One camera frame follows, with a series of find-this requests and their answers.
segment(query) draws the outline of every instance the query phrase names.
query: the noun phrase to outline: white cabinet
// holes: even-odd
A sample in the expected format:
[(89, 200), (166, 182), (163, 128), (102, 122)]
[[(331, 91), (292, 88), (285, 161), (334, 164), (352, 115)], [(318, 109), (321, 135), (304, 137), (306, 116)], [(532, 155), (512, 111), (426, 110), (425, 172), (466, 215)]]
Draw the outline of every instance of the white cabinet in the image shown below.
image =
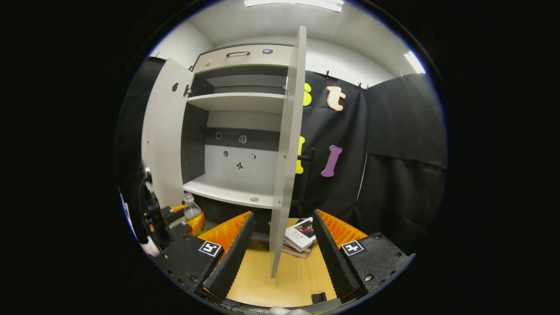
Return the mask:
[[(164, 189), (172, 190), (156, 190), (158, 198), (162, 193), (165, 202), (174, 201), (160, 200), (161, 206), (177, 205), (185, 190), (214, 200), (272, 210), (271, 277), (275, 277), (280, 259), (295, 179), (305, 46), (306, 29), (300, 27), (293, 46), (246, 44), (215, 49), (199, 56), (190, 81), (187, 76), (183, 80), (182, 67), (177, 73), (168, 72), (166, 68), (180, 67), (168, 59), (152, 94), (154, 98), (159, 95), (158, 82), (165, 76), (161, 78), (165, 81), (162, 89), (168, 89), (166, 93), (177, 97), (181, 105), (161, 98), (154, 108), (148, 105), (144, 119), (144, 128), (151, 128), (151, 133), (158, 134), (158, 141), (165, 142), (161, 146), (150, 139), (144, 147), (143, 138), (142, 147), (143, 158), (146, 151), (147, 164), (154, 168), (154, 186), (156, 177), (160, 180), (159, 176), (164, 175)], [(177, 91), (171, 92), (179, 78)], [(183, 96), (187, 81), (192, 89), (188, 98)], [(165, 114), (160, 116), (156, 110)]]

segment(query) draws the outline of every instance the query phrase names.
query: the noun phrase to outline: cabinet door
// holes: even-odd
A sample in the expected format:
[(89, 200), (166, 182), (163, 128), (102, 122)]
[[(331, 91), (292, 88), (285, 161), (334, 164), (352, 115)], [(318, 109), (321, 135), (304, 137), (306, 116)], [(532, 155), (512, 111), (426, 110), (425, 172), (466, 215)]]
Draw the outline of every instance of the cabinet door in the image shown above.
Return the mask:
[(280, 143), (278, 145), (274, 183), (274, 206), (270, 222), (271, 278), (276, 277), (276, 271), (278, 270), (286, 222), (292, 202), (293, 181), (296, 176), (297, 149), (304, 104), (306, 33), (307, 29), (300, 26), (288, 66), (286, 98), (282, 109)]
[(194, 74), (169, 58), (153, 84), (142, 126), (142, 159), (150, 167), (160, 207), (179, 206), (183, 199), (181, 128), (187, 85)]

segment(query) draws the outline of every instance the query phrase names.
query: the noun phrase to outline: plastic bottle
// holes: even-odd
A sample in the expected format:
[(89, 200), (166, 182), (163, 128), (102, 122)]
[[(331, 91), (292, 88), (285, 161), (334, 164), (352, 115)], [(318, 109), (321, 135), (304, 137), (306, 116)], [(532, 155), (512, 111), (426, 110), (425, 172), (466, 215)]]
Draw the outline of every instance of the plastic bottle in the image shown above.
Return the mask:
[(191, 194), (190, 192), (185, 192), (183, 202), (186, 205), (184, 213), (187, 221), (202, 213), (200, 207), (197, 205), (196, 202), (194, 202), (193, 194)]

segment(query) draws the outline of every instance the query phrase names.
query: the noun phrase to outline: drawer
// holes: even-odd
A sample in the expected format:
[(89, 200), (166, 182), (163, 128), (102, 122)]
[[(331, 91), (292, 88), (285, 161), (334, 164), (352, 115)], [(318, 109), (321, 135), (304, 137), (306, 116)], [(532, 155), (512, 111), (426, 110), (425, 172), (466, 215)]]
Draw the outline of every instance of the drawer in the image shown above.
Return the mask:
[[(271, 54), (263, 50), (271, 49)], [(219, 68), (237, 66), (288, 67), (293, 46), (278, 44), (248, 44), (211, 50), (198, 56), (195, 74)]]

